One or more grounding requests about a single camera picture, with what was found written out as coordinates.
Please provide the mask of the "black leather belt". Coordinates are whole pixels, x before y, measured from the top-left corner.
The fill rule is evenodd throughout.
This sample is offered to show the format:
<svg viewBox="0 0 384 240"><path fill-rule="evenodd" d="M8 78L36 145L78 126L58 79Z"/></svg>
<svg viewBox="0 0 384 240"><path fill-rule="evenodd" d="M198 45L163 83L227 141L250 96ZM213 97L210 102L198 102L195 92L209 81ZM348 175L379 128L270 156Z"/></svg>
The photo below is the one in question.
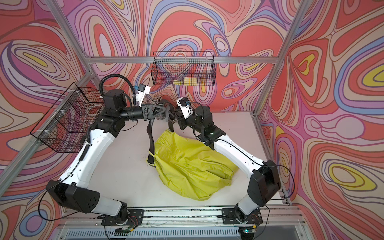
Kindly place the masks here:
<svg viewBox="0 0 384 240"><path fill-rule="evenodd" d="M176 117L174 114L174 111L175 111L174 106L168 100L161 100L161 102L158 105L166 108L166 117L168 119L168 124L169 124L168 128L171 132L174 132L174 123L176 120ZM148 165L155 168L155 140L153 137L154 122L155 122L155 119L149 120L149 124L147 126L147 133L150 141L147 163Z"/></svg>

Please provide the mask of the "neon yellow trousers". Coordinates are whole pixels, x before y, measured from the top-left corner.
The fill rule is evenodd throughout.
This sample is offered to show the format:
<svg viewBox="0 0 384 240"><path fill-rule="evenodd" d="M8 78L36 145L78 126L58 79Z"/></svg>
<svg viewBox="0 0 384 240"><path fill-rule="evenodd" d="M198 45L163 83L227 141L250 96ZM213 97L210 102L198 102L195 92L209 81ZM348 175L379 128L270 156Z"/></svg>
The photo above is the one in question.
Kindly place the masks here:
<svg viewBox="0 0 384 240"><path fill-rule="evenodd" d="M154 167L160 180L173 192L206 201L232 184L238 167L203 143L164 131L155 142Z"/></svg>

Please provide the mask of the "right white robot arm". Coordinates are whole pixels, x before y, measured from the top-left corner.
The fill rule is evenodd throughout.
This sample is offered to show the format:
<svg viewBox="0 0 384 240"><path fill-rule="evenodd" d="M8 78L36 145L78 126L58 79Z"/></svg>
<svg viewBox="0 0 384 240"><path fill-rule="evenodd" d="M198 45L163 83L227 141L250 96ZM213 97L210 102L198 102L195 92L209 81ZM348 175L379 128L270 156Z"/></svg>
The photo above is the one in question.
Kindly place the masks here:
<svg viewBox="0 0 384 240"><path fill-rule="evenodd" d="M237 145L223 130L215 126L209 107L196 109L190 104L182 104L172 113L179 127L190 127L196 138L212 150L224 155L243 171L248 179L247 194L234 207L237 219L243 221L253 211L264 207L281 189L278 168L281 165L269 160L258 159Z"/></svg>

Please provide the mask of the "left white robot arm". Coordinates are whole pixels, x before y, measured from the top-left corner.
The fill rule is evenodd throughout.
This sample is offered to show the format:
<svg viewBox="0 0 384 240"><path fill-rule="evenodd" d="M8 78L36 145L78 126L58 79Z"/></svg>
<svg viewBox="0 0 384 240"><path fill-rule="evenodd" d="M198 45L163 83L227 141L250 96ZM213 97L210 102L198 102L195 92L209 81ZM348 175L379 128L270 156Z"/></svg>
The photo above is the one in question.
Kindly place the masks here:
<svg viewBox="0 0 384 240"><path fill-rule="evenodd" d="M133 95L130 97L124 90L114 89L105 93L104 83L110 78L121 78L128 83ZM118 225L125 223L130 213L127 204L102 196L99 192L88 188L91 177L101 157L117 138L127 121L149 121L147 133L150 140L148 164L154 165L155 141L152 128L155 118L166 112L166 108L153 104L143 104L146 95L151 91L147 85L134 87L124 76L112 74L104 77L99 85L104 109L89 126L84 144L69 168L57 181L50 180L46 186L49 194L61 207L88 214L100 214L112 218Z"/></svg>

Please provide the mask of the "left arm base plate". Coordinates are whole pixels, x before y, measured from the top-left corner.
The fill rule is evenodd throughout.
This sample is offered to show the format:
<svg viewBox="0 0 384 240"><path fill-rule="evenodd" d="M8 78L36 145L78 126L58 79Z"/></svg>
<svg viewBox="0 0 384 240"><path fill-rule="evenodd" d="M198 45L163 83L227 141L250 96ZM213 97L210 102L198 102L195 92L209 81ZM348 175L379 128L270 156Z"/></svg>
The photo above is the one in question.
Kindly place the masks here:
<svg viewBox="0 0 384 240"><path fill-rule="evenodd" d="M117 216L101 215L98 217L102 220L102 226L140 226L144 219L143 209L123 210Z"/></svg>

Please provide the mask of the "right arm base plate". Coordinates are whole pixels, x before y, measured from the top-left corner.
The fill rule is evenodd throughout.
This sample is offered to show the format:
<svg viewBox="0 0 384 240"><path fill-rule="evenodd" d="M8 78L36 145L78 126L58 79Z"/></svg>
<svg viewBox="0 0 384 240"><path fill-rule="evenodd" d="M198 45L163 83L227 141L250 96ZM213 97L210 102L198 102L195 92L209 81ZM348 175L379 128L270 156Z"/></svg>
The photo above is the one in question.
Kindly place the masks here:
<svg viewBox="0 0 384 240"><path fill-rule="evenodd" d="M245 215L240 209L223 208L222 215L219 216L223 220L224 225L234 224L251 224L259 226L263 223L263 218L259 209L253 210L249 215Z"/></svg>

